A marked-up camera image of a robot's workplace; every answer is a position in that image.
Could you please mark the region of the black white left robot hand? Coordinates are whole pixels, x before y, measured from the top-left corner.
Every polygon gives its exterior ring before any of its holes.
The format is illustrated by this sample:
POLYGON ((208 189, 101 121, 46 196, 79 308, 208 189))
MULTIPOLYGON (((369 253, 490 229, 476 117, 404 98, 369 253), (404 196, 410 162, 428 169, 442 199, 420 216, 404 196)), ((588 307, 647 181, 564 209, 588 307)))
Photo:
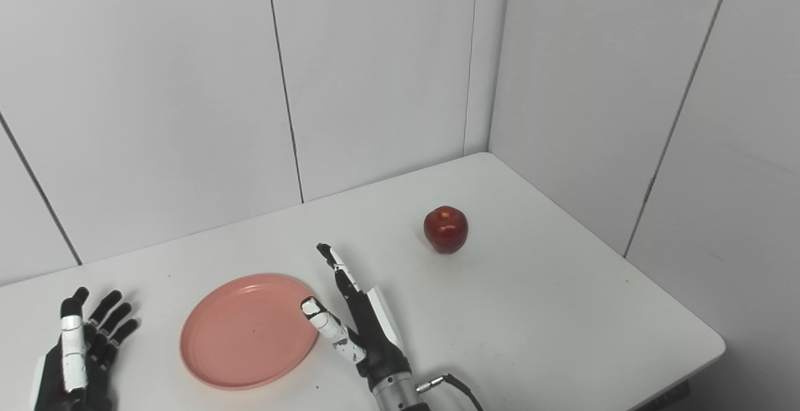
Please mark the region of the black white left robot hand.
POLYGON ((88 317, 80 287, 60 306, 57 342, 39 360, 32 381, 32 410, 114 410, 111 370, 120 346, 139 322, 133 306, 112 290, 88 317))

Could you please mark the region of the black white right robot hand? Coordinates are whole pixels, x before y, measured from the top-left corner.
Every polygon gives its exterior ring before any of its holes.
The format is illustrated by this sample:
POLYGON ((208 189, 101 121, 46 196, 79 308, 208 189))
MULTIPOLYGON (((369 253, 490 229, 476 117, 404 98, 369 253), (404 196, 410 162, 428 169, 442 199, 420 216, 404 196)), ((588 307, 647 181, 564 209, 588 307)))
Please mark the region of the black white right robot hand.
POLYGON ((306 320, 356 366, 372 393, 377 393, 382 384, 398 382, 400 375, 409 376, 411 364, 383 307, 378 288, 363 291, 330 245, 320 242, 316 248, 334 272, 335 284, 356 327, 352 329, 346 325, 314 296, 301 302, 300 308, 306 320))

